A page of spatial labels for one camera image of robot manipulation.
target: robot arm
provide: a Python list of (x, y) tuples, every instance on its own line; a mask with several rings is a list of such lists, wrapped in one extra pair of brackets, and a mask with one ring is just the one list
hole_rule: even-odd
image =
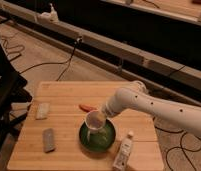
[(139, 110), (201, 137), (201, 107), (172, 102), (147, 95), (140, 81), (119, 88), (102, 106), (107, 117), (114, 117), (125, 109)]

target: floor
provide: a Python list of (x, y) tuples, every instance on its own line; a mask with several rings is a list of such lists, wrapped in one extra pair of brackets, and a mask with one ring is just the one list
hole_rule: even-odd
[[(14, 36), (13, 38), (7, 38), (9, 46), (24, 45), (25, 49), (21, 52), (22, 56), (12, 62), (13, 66), (18, 71), (23, 71), (26, 68), (42, 63), (42, 62), (63, 62), (70, 57), (70, 54), (62, 51), (54, 46), (51, 46), (41, 40), (30, 36), (14, 27), (6, 24), (0, 25), (0, 35), (7, 37)], [(33, 68), (25, 73), (23, 76), (28, 80), (26, 89), (32, 94), (35, 94), (36, 88), (40, 81), (52, 81), (56, 80), (59, 74), (64, 69), (64, 65), (44, 65), (37, 68)], [(121, 81), (125, 80), (117, 75), (109, 73), (98, 66), (92, 65), (87, 61), (84, 61), (77, 56), (73, 57), (70, 68), (63, 74), (61, 81), (78, 80), (78, 81)], [(170, 131), (179, 131), (179, 128), (162, 121), (158, 118), (155, 119), (155, 125)], [(168, 161), (170, 166), (175, 171), (193, 171), (192, 165), (186, 160), (183, 151), (180, 147), (181, 137), (183, 147), (192, 151), (196, 151), (201, 146), (201, 141), (191, 134), (184, 134), (181, 132), (166, 133), (159, 129), (156, 129), (159, 144), (162, 152), (162, 157), (165, 162), (165, 170), (170, 170), (166, 164), (166, 153), (172, 147), (176, 147), (168, 154)], [(7, 140), (0, 153), (0, 171), (6, 170), (7, 162), (10, 158), (12, 149), (15, 145), (15, 139), (11, 136), (7, 137)], [(199, 152), (186, 151), (187, 156), (190, 158), (196, 170), (201, 171), (201, 150)]]

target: small white cup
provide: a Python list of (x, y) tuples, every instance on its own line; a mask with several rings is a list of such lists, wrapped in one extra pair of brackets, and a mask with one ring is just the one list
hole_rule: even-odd
[(90, 140), (90, 134), (98, 133), (105, 125), (106, 118), (98, 110), (92, 110), (87, 113), (85, 124), (88, 127), (87, 140)]

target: small bottle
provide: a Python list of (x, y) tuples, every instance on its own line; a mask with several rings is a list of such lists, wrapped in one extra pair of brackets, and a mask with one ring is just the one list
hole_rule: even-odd
[(114, 171), (125, 171), (133, 147), (133, 136), (134, 133), (130, 131), (127, 137), (122, 140), (119, 152), (113, 162)]
[(53, 22), (58, 22), (58, 13), (57, 11), (55, 11), (55, 8), (53, 7), (52, 3), (50, 3), (50, 7), (51, 7), (51, 21)]

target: black cable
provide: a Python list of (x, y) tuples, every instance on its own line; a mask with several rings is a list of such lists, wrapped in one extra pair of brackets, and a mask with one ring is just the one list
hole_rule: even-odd
[(180, 138), (180, 146), (172, 147), (172, 148), (170, 148), (170, 149), (166, 152), (166, 164), (167, 164), (167, 166), (169, 167), (169, 169), (172, 170), (172, 171), (173, 171), (174, 169), (173, 169), (173, 168), (171, 167), (171, 165), (169, 164), (168, 155), (169, 155), (169, 153), (170, 153), (171, 151), (173, 151), (174, 149), (181, 149), (181, 151), (183, 152), (185, 158), (186, 158), (187, 161), (190, 163), (190, 165), (192, 166), (192, 168), (193, 168), (195, 171), (197, 171), (196, 167), (194, 166), (194, 164), (192, 163), (192, 161), (190, 160), (190, 158), (188, 157), (188, 155), (186, 154), (185, 151), (193, 152), (193, 153), (199, 152), (199, 151), (201, 151), (201, 146), (200, 146), (198, 149), (195, 149), (195, 150), (191, 150), (191, 149), (188, 149), (188, 148), (183, 147), (183, 139), (184, 139), (184, 137), (185, 137), (187, 134), (188, 134), (187, 132), (185, 132), (185, 133), (182, 134), (182, 136), (181, 136), (181, 138)]
[(160, 6), (158, 6), (157, 4), (155, 4), (154, 2), (148, 1), (148, 0), (143, 0), (146, 3), (152, 4), (154, 5), (156, 8), (160, 9)]
[[(170, 78), (173, 74), (175, 74), (175, 73), (181, 71), (181, 70), (182, 70), (183, 68), (185, 68), (185, 67), (186, 67), (186, 65), (181, 66), (179, 69), (174, 70), (174, 71), (172, 71), (171, 73), (169, 73), (166, 77), (167, 77), (167, 78)], [(159, 88), (159, 89), (155, 89), (155, 90), (149, 91), (149, 94), (154, 93), (154, 92), (160, 92), (160, 91), (163, 91), (165, 88), (166, 88), (166, 87), (163, 86), (162, 88)]]
[(184, 130), (180, 130), (180, 131), (170, 131), (170, 130), (166, 130), (166, 129), (163, 129), (163, 128), (159, 128), (157, 126), (154, 126), (157, 130), (160, 130), (160, 131), (163, 131), (163, 132), (166, 132), (166, 133), (170, 133), (170, 134), (180, 134), (180, 133), (183, 133)]
[(43, 66), (43, 65), (55, 65), (55, 64), (57, 64), (57, 65), (64, 65), (64, 64), (67, 64), (67, 63), (68, 63), (68, 66), (61, 72), (61, 74), (60, 74), (60, 75), (58, 76), (58, 78), (56, 79), (56, 81), (59, 81), (60, 78), (61, 78), (61, 76), (62, 76), (62, 75), (68, 70), (68, 68), (70, 67), (70, 64), (71, 64), (73, 55), (74, 55), (75, 50), (76, 50), (76, 47), (77, 47), (77, 45), (78, 45), (79, 43), (81, 43), (81, 41), (75, 41), (75, 43), (74, 43), (74, 48), (73, 48), (73, 50), (72, 50), (71, 56), (70, 56), (70, 58), (67, 59), (66, 61), (64, 61), (64, 62), (44, 62), (44, 63), (36, 64), (36, 65), (33, 65), (33, 66), (31, 66), (31, 67), (29, 67), (29, 68), (27, 68), (27, 69), (21, 71), (20, 74), (23, 74), (23, 73), (25, 73), (25, 72), (27, 72), (27, 71), (33, 69), (33, 68), (36, 68), (36, 67), (38, 67), (38, 66)]
[(21, 56), (21, 52), (24, 51), (25, 46), (24, 45), (16, 45), (16, 46), (9, 46), (9, 39), (14, 38), (18, 33), (15, 33), (13, 36), (11, 37), (7, 37), (7, 36), (0, 36), (0, 40), (2, 40), (2, 45), (3, 48), (6, 52), (6, 55), (9, 57), (10, 55), (15, 55), (15, 57), (13, 57), (12, 59), (10, 59), (10, 61), (13, 61), (15, 59), (17, 59), (18, 57)]

